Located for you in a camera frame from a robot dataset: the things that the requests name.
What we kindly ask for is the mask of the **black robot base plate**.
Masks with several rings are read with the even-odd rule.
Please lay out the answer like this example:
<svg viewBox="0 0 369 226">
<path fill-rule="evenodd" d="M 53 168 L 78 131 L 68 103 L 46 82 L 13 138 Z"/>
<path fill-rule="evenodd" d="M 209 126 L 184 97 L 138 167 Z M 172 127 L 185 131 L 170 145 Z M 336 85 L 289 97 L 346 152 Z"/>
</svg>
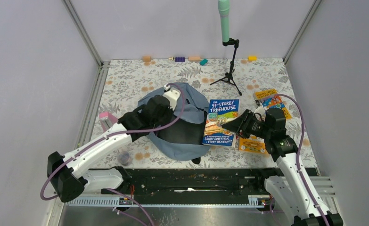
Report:
<svg viewBox="0 0 369 226">
<path fill-rule="evenodd" d="M 248 196 L 267 196 L 264 181 L 282 176 L 264 169 L 125 169 L 116 191 L 140 204 L 248 204 Z"/>
</svg>

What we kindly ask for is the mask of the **blue 91-storey treehouse book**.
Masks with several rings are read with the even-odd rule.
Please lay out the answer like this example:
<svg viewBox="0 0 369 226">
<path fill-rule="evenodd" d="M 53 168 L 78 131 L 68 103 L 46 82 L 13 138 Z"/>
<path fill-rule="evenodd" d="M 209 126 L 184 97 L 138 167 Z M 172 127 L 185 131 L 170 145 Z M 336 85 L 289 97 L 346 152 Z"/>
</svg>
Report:
<svg viewBox="0 0 369 226">
<path fill-rule="evenodd" d="M 222 126 L 238 117 L 239 99 L 211 99 L 202 144 L 234 147 L 236 135 Z"/>
</svg>

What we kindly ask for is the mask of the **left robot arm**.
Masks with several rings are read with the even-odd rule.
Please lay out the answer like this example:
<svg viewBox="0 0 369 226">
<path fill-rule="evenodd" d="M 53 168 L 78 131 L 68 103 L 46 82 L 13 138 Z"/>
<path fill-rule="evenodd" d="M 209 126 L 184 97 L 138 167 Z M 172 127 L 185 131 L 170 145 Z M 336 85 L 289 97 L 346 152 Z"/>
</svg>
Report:
<svg viewBox="0 0 369 226">
<path fill-rule="evenodd" d="M 165 129 L 172 125 L 171 119 L 177 102 L 182 100 L 179 91 L 170 90 L 156 95 L 131 112 L 125 113 L 99 137 L 73 151 L 61 155 L 54 152 L 48 156 L 47 180 L 41 189 L 41 198 L 45 188 L 51 184 L 61 202 L 69 202 L 84 191 L 104 188 L 126 193 L 131 187 L 128 178 L 117 169 L 92 171 L 93 164 L 105 158 L 119 147 L 128 145 L 150 132 Z"/>
</svg>

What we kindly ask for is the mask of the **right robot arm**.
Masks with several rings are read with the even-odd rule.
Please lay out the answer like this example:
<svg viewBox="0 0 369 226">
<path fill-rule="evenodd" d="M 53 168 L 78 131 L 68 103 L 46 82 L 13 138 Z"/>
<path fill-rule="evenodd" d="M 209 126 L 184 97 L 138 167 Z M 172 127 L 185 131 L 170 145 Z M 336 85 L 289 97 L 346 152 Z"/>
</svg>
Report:
<svg viewBox="0 0 369 226">
<path fill-rule="evenodd" d="M 286 134 L 286 117 L 278 108 L 266 111 L 259 120 L 250 110 L 222 125 L 241 138 L 251 135 L 262 138 L 267 152 L 279 167 L 282 176 L 274 169 L 261 173 L 255 188 L 261 194 L 270 193 L 282 208 L 293 226 L 342 226 L 340 214 L 332 213 L 316 191 L 300 160 L 299 147 Z"/>
</svg>

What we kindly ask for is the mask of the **blue grey backpack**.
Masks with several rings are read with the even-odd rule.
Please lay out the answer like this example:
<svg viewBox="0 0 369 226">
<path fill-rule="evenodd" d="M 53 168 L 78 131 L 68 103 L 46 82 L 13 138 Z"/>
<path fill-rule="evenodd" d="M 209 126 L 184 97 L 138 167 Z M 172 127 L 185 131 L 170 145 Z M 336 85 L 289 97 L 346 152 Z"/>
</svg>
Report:
<svg viewBox="0 0 369 226">
<path fill-rule="evenodd" d="M 202 144 L 209 102 L 190 84 L 178 82 L 177 85 L 186 98 L 183 114 L 173 125 L 151 132 L 147 138 L 167 157 L 198 165 L 210 149 Z"/>
</svg>

